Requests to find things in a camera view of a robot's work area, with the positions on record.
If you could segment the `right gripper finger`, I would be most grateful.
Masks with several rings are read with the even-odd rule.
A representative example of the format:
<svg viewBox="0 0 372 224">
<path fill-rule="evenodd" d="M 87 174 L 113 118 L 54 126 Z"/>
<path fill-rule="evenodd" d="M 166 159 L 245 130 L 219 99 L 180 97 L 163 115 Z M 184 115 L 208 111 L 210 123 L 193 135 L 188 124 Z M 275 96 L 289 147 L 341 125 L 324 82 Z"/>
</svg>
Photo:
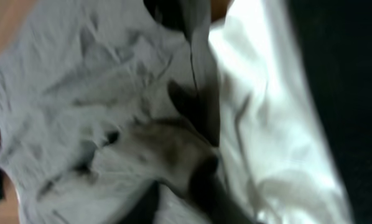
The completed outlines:
<svg viewBox="0 0 372 224">
<path fill-rule="evenodd" d="M 220 142 L 220 110 L 218 94 L 204 88 L 202 92 L 192 93 L 184 86 L 171 80 L 167 90 L 176 110 L 190 123 L 194 130 L 212 146 Z"/>
<path fill-rule="evenodd" d="M 218 165 L 218 158 L 209 157 L 193 172 L 188 187 L 192 202 L 214 224 L 257 224 L 225 192 Z"/>
</svg>

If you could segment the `grey shorts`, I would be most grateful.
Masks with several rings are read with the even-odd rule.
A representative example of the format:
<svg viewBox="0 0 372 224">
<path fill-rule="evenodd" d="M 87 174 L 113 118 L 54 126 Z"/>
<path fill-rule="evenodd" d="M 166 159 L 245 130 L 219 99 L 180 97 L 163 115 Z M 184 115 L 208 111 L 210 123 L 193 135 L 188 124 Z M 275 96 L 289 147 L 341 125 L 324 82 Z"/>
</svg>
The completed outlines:
<svg viewBox="0 0 372 224">
<path fill-rule="evenodd" d="M 38 1 L 0 55 L 0 168 L 21 223 L 205 223 L 188 204 L 215 147 L 171 80 L 218 94 L 209 1 Z"/>
</svg>

